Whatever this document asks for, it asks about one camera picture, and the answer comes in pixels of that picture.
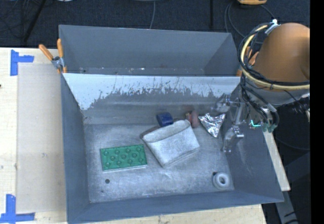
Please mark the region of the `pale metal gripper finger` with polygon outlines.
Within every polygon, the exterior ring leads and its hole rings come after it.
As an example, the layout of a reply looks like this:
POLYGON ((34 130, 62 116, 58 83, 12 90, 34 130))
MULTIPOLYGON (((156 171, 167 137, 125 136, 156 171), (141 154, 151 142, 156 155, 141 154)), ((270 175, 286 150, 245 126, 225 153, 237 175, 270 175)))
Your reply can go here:
POLYGON ((238 98, 232 100, 230 94, 222 94, 215 103, 215 110, 219 113, 226 113, 233 107, 240 106, 238 98))
POLYGON ((240 126, 231 126, 223 137, 222 151, 225 153, 231 153, 236 144, 243 140, 244 134, 240 129, 240 126))

